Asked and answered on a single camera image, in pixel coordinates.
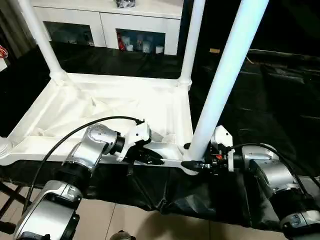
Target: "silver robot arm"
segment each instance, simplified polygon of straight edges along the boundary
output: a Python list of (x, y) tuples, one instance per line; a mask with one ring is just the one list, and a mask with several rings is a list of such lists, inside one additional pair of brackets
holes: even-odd
[(216, 127), (210, 142), (204, 161), (185, 161), (182, 165), (192, 171), (206, 169), (215, 175), (233, 172), (236, 168), (250, 171), (269, 199), (288, 239), (320, 239), (320, 208), (271, 151), (273, 147), (246, 145), (241, 148), (241, 154), (236, 154), (231, 147), (233, 138), (223, 126)]
[(284, 235), (293, 240), (320, 239), (319, 207), (278, 156), (260, 146), (244, 146), (242, 158), (269, 199)]
[(151, 137), (146, 123), (135, 126), (124, 137), (103, 124), (86, 129), (62, 163), (57, 179), (48, 181), (23, 214), (13, 234), (14, 240), (71, 240), (79, 215), (76, 210), (102, 155), (122, 160), (136, 142)]

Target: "black cable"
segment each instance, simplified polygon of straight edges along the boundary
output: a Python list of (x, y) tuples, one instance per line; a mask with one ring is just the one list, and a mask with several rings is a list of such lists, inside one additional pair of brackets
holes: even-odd
[(132, 121), (135, 121), (136, 124), (141, 124), (143, 123), (143, 121), (137, 119), (137, 118), (134, 118), (134, 117), (130, 117), (130, 116), (107, 116), (107, 117), (103, 117), (103, 118), (99, 118), (97, 120), (94, 120), (94, 121), (91, 121), (91, 122), (88, 122), (78, 128), (76, 128), (75, 130), (71, 131), (69, 134), (67, 134), (65, 137), (63, 137), (56, 145), (53, 146), (53, 148), (51, 148), (51, 150), (44, 156), (44, 158), (42, 159), (41, 161), (41, 164), (38, 168), (38, 170), (36, 171), (35, 175), (34, 175), (34, 178), (32, 180), (32, 184), (31, 184), (31, 187), (29, 188), (29, 191), (28, 191), (28, 194), (25, 198), (25, 203), (23, 205), (23, 211), (22, 211), (22, 214), (27, 210), (28, 208), (28, 205), (29, 205), (29, 201), (30, 201), (30, 198), (31, 198), (31, 194), (32, 194), (32, 191), (34, 190), (35, 188), (35, 184), (36, 184), (36, 181), (37, 181), (37, 178), (38, 178), (38, 175), (43, 167), (43, 165), (45, 164), (45, 162), (47, 161), (47, 159), (50, 157), (50, 155), (64, 142), (66, 141), (70, 136), (72, 136), (73, 134), (75, 134), (76, 132), (92, 125), (92, 124), (96, 124), (96, 123), (99, 123), (99, 122), (102, 122), (102, 121), (106, 121), (106, 120), (112, 120), (112, 119), (127, 119), (127, 120), (132, 120)]
[(292, 167), (289, 165), (289, 162), (291, 162), (291, 163), (295, 164), (296, 166), (298, 166), (306, 174), (306, 176), (309, 177), (315, 183), (315, 185), (317, 185), (317, 187), (320, 189), (320, 182), (318, 182), (315, 179), (315, 177), (313, 177), (312, 174), (304, 166), (302, 166), (300, 163), (298, 163), (296, 161), (292, 161), (289, 158), (286, 158), (280, 152), (278, 152), (277, 150), (273, 149), (272, 147), (270, 147), (268, 145), (265, 145), (263, 143), (243, 143), (243, 144), (227, 147), (227, 149), (229, 149), (229, 150), (238, 149), (238, 148), (241, 148), (241, 147), (244, 147), (244, 146), (259, 146), (259, 147), (268, 149), (269, 151), (271, 151), (274, 154), (276, 154), (280, 158), (280, 160), (282, 160), (283, 164), (288, 168), (289, 172), (296, 179), (297, 183), (300, 185), (300, 188), (302, 189), (302, 191), (305, 194), (308, 194), (308, 192), (307, 192), (305, 186), (303, 185), (303, 183), (301, 182), (300, 178), (297, 176), (297, 174), (294, 172)]

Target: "white pole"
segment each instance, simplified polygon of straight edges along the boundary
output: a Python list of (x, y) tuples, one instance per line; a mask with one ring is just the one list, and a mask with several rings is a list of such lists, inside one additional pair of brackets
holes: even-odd
[(206, 0), (194, 0), (191, 21), (189, 26), (188, 37), (186, 40), (186, 47), (184, 52), (181, 76), (178, 81), (181, 84), (191, 83), (191, 73), (194, 66), (195, 55), (197, 50), (197, 43), (199, 32), (204, 14)]
[(269, 0), (242, 0), (216, 70), (189, 150), (183, 160), (201, 160), (255, 37)]
[(22, 10), (23, 17), (32, 33), (32, 36), (39, 45), (42, 55), (50, 69), (50, 75), (61, 74), (65, 71), (61, 68), (58, 59), (52, 49), (45, 32), (42, 28), (42, 24), (37, 18), (34, 8), (31, 6), (30, 0), (18, 0)]

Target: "black plastic sheet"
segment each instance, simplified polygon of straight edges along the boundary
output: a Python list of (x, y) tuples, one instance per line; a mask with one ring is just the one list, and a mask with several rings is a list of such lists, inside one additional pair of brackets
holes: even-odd
[[(56, 43), (53, 48), (61, 66), (72, 73), (176, 79), (181, 71), (182, 59), (176, 56)], [(195, 63), (189, 92), (194, 128), (218, 62), (217, 57)], [(318, 176), (320, 76), (317, 71), (299, 66), (290, 69), (247, 62), (219, 123), (232, 134), (235, 144), (270, 144)], [(35, 49), (17, 64), (0, 72), (0, 80), (0, 100), (6, 103), (1, 107), (10, 113), (2, 119), (0, 127), (0, 135), (5, 137), (48, 83), (49, 69), (39, 50)], [(58, 162), (47, 162), (36, 186), (43, 187), (54, 177), (59, 166)], [(38, 161), (25, 160), (3, 166), (0, 168), (1, 180), (29, 186), (38, 167)], [(128, 175), (127, 165), (101, 164), (84, 196), (133, 205), (147, 211), (158, 210), (163, 214), (178, 213), (279, 230), (278, 219), (270, 203), (261, 195), (255, 179), (241, 171), (219, 176), (205, 172), (189, 176), (178, 168), (135, 166), (133, 175)]]

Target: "red component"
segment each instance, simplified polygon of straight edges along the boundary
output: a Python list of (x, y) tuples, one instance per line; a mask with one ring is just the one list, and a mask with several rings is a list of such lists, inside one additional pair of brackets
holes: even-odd
[(8, 51), (0, 45), (0, 59), (6, 59), (8, 57)]
[(116, 33), (116, 36), (117, 36), (117, 38), (118, 38), (119, 50), (125, 51), (125, 50), (126, 50), (126, 47), (125, 47), (124, 42), (123, 42), (122, 39), (121, 39), (121, 34), (120, 34), (119, 32), (117, 32), (117, 33)]

